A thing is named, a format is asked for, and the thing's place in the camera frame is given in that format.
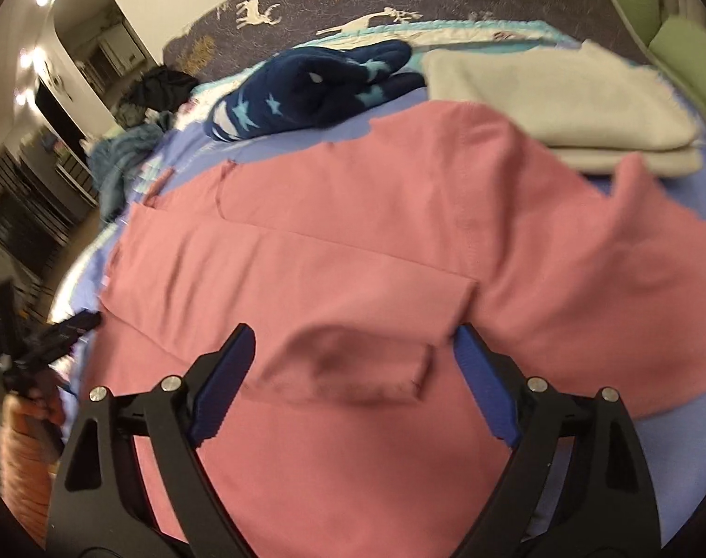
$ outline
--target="bed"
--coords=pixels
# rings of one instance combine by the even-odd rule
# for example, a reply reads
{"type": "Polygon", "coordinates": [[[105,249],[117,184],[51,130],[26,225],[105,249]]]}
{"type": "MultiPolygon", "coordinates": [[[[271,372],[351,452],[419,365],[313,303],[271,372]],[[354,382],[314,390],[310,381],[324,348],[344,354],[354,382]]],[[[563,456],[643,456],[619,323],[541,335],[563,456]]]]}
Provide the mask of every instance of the bed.
{"type": "MultiPolygon", "coordinates": [[[[219,96],[234,90],[267,56],[304,40],[306,44],[344,49],[388,38],[406,39],[415,52],[410,62],[414,68],[419,55],[435,46],[499,54],[536,45],[572,48],[577,46],[575,39],[593,39],[628,59],[644,61],[610,0],[324,0],[325,5],[318,4],[322,1],[228,0],[168,44],[168,63],[198,74],[203,80],[217,81],[194,91],[191,102],[181,110],[177,129],[165,137],[144,165],[129,202],[142,199],[151,183],[168,168],[173,168],[174,174],[164,191],[187,183],[225,159],[250,163],[323,141],[363,136],[369,131],[372,118],[385,117],[427,99],[425,89],[420,89],[326,130],[301,130],[239,143],[218,143],[205,135],[200,122],[219,96]],[[276,2],[282,5],[274,7],[276,2]],[[391,8],[393,12],[364,14],[378,8],[391,8]],[[507,19],[542,18],[551,24],[492,20],[493,15],[507,19]],[[255,18],[263,20],[253,23],[255,18]],[[372,27],[374,18],[387,24],[372,27]],[[249,37],[249,32],[251,39],[236,39],[249,37]]],[[[693,112],[683,96],[681,101],[693,112]]],[[[665,180],[664,185],[670,197],[706,219],[706,122],[696,117],[701,126],[704,168],[685,178],[665,180]]],[[[608,178],[591,181],[602,190],[610,190],[608,178]]],[[[107,257],[126,225],[127,212],[104,229],[81,255],[57,294],[54,319],[83,308],[97,309],[101,284],[106,283],[107,257]]],[[[92,337],[83,339],[73,358],[59,364],[70,379],[72,394],[64,397],[69,424],[76,411],[75,397],[82,390],[80,382],[91,342],[92,337]]],[[[666,542],[706,493],[706,394],[671,412],[641,419],[636,425],[653,476],[666,542]]],[[[552,468],[550,492],[542,499],[533,523],[534,533],[541,531],[551,516],[567,458],[568,452],[560,449],[552,468]]]]}

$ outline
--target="blue bed sheet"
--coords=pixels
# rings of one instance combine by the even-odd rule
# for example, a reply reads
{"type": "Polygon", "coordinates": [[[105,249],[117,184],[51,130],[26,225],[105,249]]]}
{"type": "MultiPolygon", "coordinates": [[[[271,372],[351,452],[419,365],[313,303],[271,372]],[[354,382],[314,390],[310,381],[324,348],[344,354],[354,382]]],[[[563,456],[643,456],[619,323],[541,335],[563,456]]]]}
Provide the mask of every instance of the blue bed sheet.
{"type": "MultiPolygon", "coordinates": [[[[219,143],[205,135],[200,123],[195,122],[182,132],[171,132],[165,136],[150,161],[151,178],[168,167],[175,169],[164,191],[169,191],[190,181],[205,170],[226,159],[239,163],[251,163],[283,154],[296,152],[315,144],[329,141],[340,142],[361,137],[369,132],[369,122],[376,117],[385,117],[397,111],[415,106],[427,100],[425,89],[374,108],[334,128],[308,129],[261,137],[240,143],[219,143]]],[[[706,131],[703,136],[704,169],[687,178],[666,180],[666,191],[676,201],[696,210],[706,219],[706,131]]],[[[591,182],[608,191],[607,178],[592,179],[591,182]]],[[[138,201],[145,186],[136,188],[129,201],[138,201]]],[[[71,304],[75,310],[97,309],[100,283],[105,262],[112,246],[127,225],[127,213],[112,229],[108,240],[95,255],[75,287],[71,304]]],[[[80,373],[86,367],[89,342],[76,346],[76,365],[72,374],[72,390],[79,390],[80,373]]],[[[66,401],[67,411],[76,411],[76,399],[66,401]]],[[[638,420],[636,423],[642,447],[653,477],[660,511],[663,540],[668,541],[690,517],[706,493],[706,394],[681,408],[638,420]]],[[[540,532],[551,516],[561,487],[568,459],[567,448],[560,448],[552,468],[547,492],[541,500],[537,518],[532,523],[533,532],[540,532]]]]}

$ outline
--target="golden tree print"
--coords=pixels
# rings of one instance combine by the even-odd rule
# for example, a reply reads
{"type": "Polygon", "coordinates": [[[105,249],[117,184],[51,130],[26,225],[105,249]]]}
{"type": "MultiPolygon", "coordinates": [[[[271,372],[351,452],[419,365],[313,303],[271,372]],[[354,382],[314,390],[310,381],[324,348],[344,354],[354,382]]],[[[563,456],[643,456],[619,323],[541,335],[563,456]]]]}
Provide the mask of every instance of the golden tree print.
{"type": "Polygon", "coordinates": [[[192,48],[186,46],[177,57],[177,69],[195,76],[205,69],[216,55],[216,40],[210,35],[203,35],[193,42],[192,48]]]}

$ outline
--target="person's arm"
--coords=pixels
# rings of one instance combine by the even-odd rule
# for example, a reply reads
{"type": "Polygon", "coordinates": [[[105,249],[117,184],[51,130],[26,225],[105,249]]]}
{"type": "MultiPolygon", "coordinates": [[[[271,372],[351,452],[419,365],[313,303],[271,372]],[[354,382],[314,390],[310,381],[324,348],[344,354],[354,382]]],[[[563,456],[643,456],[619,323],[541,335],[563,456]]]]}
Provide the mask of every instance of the person's arm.
{"type": "Polygon", "coordinates": [[[41,447],[25,421],[25,416],[64,422],[60,399],[48,406],[42,399],[32,401],[15,395],[4,400],[0,432],[2,499],[9,511],[40,545],[45,545],[52,481],[41,447]]]}

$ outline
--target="blue gripper pad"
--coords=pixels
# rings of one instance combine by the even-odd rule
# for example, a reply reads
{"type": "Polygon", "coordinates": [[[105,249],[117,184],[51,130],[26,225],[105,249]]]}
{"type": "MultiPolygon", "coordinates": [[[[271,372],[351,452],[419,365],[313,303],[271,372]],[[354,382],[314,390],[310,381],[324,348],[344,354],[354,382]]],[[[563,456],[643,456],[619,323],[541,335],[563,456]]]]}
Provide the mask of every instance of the blue gripper pad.
{"type": "Polygon", "coordinates": [[[453,353],[489,431],[514,449],[521,439],[515,401],[464,325],[456,329],[453,353]]]}
{"type": "Polygon", "coordinates": [[[195,398],[188,436],[196,449],[218,434],[255,358],[255,332],[245,325],[231,345],[222,346],[221,352],[213,374],[195,398]]]}

